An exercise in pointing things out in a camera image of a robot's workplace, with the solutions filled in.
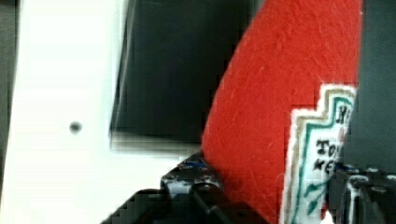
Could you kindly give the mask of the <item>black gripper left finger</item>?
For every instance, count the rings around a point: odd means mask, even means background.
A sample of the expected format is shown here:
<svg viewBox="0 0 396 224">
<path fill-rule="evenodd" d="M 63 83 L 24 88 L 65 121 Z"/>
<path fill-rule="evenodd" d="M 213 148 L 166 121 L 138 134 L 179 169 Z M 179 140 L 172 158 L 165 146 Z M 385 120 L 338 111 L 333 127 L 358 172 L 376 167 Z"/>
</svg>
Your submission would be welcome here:
<svg viewBox="0 0 396 224">
<path fill-rule="evenodd" d="M 269 224 L 251 206 L 233 202 L 221 177 L 197 152 L 141 189 L 100 224 Z"/>
</svg>

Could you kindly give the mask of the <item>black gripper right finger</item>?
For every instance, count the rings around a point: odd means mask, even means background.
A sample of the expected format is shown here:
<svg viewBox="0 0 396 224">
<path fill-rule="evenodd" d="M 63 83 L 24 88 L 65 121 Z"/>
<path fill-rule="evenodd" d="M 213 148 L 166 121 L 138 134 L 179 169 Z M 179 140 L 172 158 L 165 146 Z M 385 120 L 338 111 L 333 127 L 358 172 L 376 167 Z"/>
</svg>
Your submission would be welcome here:
<svg viewBox="0 0 396 224">
<path fill-rule="evenodd" d="M 329 183 L 335 224 L 395 224 L 396 0 L 363 0 L 359 87 Z"/>
</svg>

